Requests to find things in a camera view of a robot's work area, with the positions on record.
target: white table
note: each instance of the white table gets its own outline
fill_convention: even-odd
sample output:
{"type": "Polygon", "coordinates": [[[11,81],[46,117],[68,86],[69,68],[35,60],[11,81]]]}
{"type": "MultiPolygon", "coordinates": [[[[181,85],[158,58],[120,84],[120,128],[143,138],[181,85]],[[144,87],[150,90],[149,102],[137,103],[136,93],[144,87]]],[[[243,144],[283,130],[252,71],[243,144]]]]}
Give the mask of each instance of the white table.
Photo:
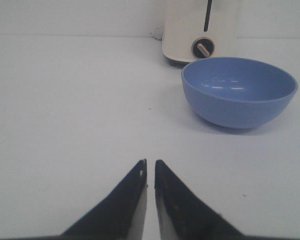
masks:
{"type": "Polygon", "coordinates": [[[0,238],[61,234],[144,158],[144,240],[160,238],[157,159],[244,234],[300,237],[300,39],[236,52],[299,84],[255,129],[196,116],[155,39],[0,35],[0,238]]]}

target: blue bowl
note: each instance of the blue bowl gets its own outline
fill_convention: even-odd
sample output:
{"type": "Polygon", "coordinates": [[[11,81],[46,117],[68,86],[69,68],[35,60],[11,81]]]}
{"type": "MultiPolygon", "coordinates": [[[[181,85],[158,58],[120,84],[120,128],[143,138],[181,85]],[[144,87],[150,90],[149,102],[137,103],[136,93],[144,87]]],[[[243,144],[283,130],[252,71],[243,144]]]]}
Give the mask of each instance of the blue bowl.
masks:
{"type": "Polygon", "coordinates": [[[295,95],[298,84],[273,65],[237,57],[194,61],[181,72],[185,97],[205,120],[247,129],[277,117],[295,95]]]}

